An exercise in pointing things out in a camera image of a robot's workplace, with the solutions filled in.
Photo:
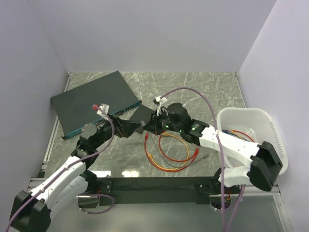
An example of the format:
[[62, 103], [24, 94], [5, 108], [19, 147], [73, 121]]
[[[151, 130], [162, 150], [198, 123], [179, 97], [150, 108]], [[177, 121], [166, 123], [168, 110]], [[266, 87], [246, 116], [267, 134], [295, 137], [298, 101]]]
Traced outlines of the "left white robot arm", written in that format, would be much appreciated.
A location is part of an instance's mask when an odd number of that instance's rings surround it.
[[22, 190], [15, 196], [7, 227], [20, 232], [45, 232], [58, 211], [76, 196], [97, 196], [97, 176], [89, 171], [100, 154], [97, 148], [109, 146], [115, 136], [130, 137], [139, 126], [113, 116], [108, 116], [101, 127], [85, 125], [65, 163], [30, 192]]

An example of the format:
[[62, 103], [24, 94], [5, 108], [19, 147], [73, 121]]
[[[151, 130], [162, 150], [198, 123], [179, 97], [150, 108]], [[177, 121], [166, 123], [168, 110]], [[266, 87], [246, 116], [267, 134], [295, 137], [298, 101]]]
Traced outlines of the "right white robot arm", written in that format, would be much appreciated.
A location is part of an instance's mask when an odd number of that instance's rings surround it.
[[169, 105], [161, 113], [153, 112], [143, 129], [155, 135], [165, 131], [178, 132], [189, 143], [221, 151], [238, 160], [241, 166], [225, 168], [224, 173], [212, 181], [212, 187], [218, 193], [235, 185], [250, 184], [262, 191], [271, 191], [283, 167], [271, 143], [248, 142], [216, 130], [208, 123], [192, 119], [179, 102]]

